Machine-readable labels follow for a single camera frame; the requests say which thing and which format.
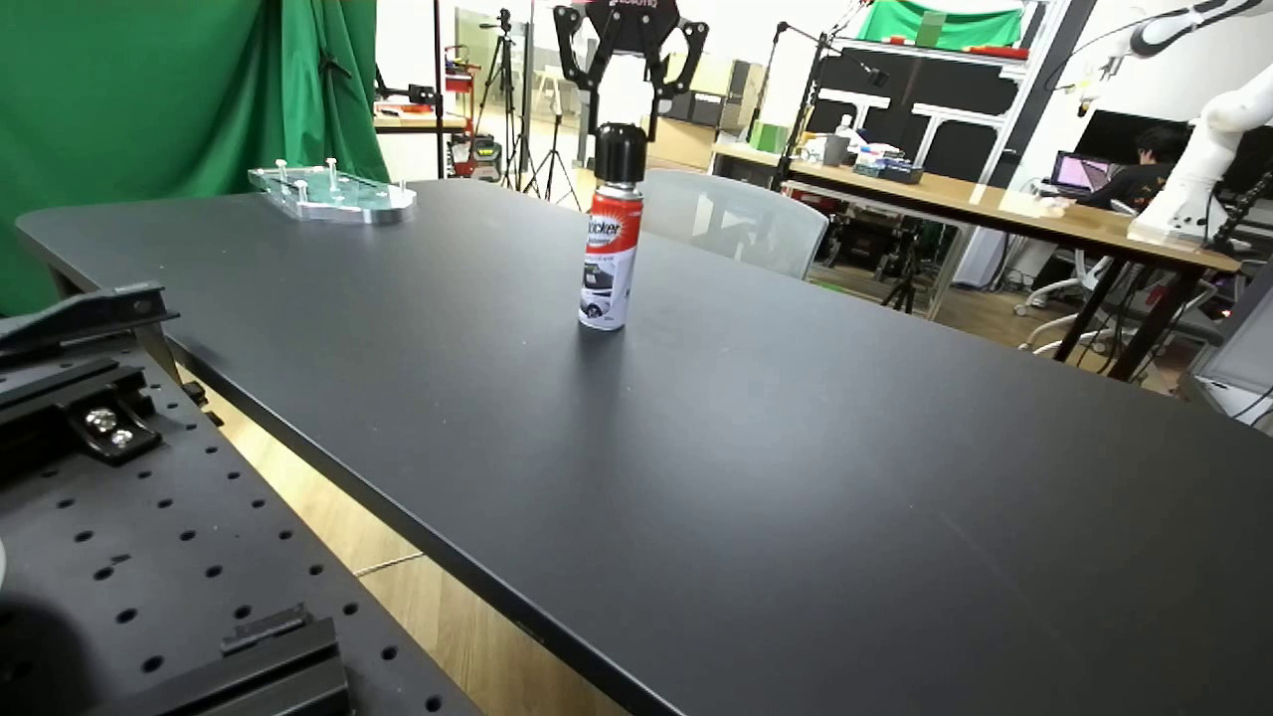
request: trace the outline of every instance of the green curtain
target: green curtain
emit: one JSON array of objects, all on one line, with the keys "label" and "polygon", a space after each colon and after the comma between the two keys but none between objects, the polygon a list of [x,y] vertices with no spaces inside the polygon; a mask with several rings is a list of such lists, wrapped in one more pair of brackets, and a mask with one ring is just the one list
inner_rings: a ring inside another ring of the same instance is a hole
[{"label": "green curtain", "polygon": [[0,313],[57,298],[15,215],[248,191],[248,167],[386,180],[375,0],[4,0]]},{"label": "green curtain", "polygon": [[967,53],[967,46],[1012,46],[1023,41],[1023,13],[930,13],[910,0],[875,0],[862,25],[862,41],[918,41],[936,31],[930,46]]}]

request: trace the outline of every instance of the red label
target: red label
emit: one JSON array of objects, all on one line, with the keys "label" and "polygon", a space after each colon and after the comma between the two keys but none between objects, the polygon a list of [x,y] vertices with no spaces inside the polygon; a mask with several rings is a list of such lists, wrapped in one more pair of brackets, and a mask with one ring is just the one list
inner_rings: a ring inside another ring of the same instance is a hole
[{"label": "red label", "polygon": [[589,255],[638,251],[639,237],[639,198],[638,195],[597,195],[589,210]]}]

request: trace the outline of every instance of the white robot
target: white robot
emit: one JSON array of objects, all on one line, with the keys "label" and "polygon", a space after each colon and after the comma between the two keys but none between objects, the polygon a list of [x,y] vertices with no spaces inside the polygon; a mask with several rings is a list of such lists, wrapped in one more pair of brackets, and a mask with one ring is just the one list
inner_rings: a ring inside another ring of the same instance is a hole
[{"label": "white robot", "polygon": [[1143,243],[1204,243],[1227,224],[1212,186],[1227,180],[1245,131],[1273,118],[1273,64],[1251,84],[1210,98],[1180,164],[1154,203],[1131,224]]}]

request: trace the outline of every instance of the bottle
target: bottle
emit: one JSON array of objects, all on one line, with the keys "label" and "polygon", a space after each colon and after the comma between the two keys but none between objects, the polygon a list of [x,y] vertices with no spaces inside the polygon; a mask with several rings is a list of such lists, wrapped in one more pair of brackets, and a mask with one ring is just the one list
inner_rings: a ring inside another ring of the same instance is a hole
[{"label": "bottle", "polygon": [[589,243],[577,318],[584,329],[619,329],[633,304],[633,272],[639,243],[639,180],[646,131],[633,123],[600,123],[597,131],[597,195],[589,208]]}]

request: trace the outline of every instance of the table leg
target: table leg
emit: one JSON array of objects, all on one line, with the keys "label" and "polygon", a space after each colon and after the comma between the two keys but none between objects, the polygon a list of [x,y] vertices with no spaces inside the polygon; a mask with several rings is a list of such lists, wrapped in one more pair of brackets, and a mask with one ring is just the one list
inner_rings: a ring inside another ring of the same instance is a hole
[{"label": "table leg", "polygon": [[1114,255],[1110,272],[1103,276],[1103,284],[1090,290],[1090,298],[1081,304],[1078,318],[1070,324],[1061,346],[1049,354],[1053,361],[1070,361],[1078,338],[1085,333],[1090,318],[1103,312],[1110,286],[1119,284],[1125,260]]},{"label": "table leg", "polygon": [[1150,312],[1150,318],[1143,324],[1143,329],[1131,338],[1131,346],[1119,354],[1110,378],[1125,383],[1138,374],[1138,366],[1147,361],[1147,354],[1158,346],[1163,329],[1178,318],[1180,304],[1194,294],[1202,272],[1196,267],[1180,267],[1178,280],[1163,290],[1158,305]]}]

